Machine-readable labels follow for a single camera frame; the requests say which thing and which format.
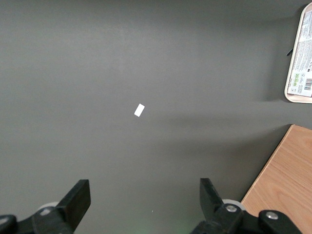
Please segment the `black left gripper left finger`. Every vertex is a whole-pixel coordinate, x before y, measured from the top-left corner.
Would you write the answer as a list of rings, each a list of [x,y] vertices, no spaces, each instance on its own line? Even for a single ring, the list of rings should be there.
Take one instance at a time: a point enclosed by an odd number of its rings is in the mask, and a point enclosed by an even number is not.
[[[89,180],[79,180],[54,207],[41,208],[28,218],[0,216],[2,234],[73,234],[91,204]]]

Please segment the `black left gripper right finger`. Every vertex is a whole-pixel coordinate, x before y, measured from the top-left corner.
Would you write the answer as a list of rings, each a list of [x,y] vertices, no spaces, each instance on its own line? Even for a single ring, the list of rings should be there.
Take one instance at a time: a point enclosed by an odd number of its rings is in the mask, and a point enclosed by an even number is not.
[[[301,231],[282,212],[262,210],[258,217],[232,203],[225,203],[209,178],[200,180],[200,206],[205,220],[193,234],[300,234]]]

